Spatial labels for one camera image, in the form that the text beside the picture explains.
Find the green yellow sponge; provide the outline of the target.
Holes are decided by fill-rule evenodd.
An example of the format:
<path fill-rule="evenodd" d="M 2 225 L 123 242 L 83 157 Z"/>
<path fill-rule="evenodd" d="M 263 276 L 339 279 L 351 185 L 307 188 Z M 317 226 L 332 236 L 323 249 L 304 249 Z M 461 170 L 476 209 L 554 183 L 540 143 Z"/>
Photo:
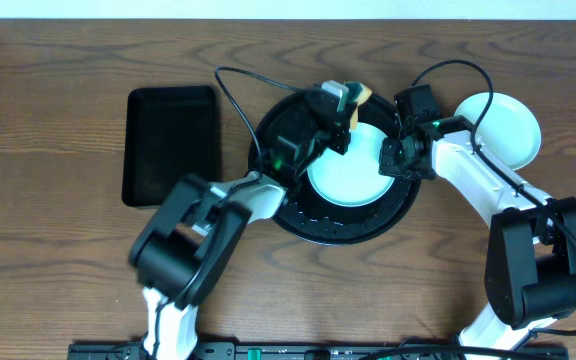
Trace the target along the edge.
<path fill-rule="evenodd" d="M 366 85 L 356 81 L 347 81 L 344 82 L 343 85 L 349 90 L 347 103 L 355 106 L 349 123 L 350 130 L 354 131 L 357 129 L 359 123 L 359 108 L 372 96 L 372 90 Z"/>

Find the light blue plate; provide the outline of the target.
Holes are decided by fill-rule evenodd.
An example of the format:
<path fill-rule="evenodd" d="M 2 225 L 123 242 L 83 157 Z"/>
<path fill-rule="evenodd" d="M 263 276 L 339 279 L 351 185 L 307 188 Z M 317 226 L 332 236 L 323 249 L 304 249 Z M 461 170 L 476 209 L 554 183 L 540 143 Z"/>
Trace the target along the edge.
<path fill-rule="evenodd" d="M 498 167 L 518 170 L 528 165 L 541 146 L 541 130 L 530 109 L 519 100 L 495 92 L 476 134 L 477 143 Z"/>
<path fill-rule="evenodd" d="M 308 179 L 326 201 L 359 207 L 382 197 L 394 183 L 379 174 L 379 154 L 386 134 L 377 127 L 360 122 L 351 133 L 344 155 L 326 149 L 307 169 Z"/>

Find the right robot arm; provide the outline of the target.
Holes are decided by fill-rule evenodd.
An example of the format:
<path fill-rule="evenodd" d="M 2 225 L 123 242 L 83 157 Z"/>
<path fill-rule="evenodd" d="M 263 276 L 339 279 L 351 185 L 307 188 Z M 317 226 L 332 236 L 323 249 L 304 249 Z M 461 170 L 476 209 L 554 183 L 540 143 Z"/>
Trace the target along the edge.
<path fill-rule="evenodd" d="M 487 224 L 488 303 L 457 342 L 462 359 L 503 359 L 538 334 L 560 335 L 553 323 L 576 311 L 576 198 L 555 199 L 526 182 L 476 131 L 462 116 L 419 122 L 383 140 L 379 172 L 440 177 Z"/>

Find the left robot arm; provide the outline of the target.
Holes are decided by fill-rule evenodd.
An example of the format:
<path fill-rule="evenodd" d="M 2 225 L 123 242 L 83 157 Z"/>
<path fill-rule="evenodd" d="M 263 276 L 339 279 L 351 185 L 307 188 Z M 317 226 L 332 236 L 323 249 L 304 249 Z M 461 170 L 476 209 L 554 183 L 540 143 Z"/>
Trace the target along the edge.
<path fill-rule="evenodd" d="M 143 286 L 143 359 L 186 359 L 198 343 L 200 304 L 215 287 L 245 227 L 273 217 L 326 150 L 345 154 L 370 90 L 333 80 L 301 92 L 299 115 L 268 129 L 266 150 L 242 178 L 183 176 L 133 243 L 129 263 Z"/>

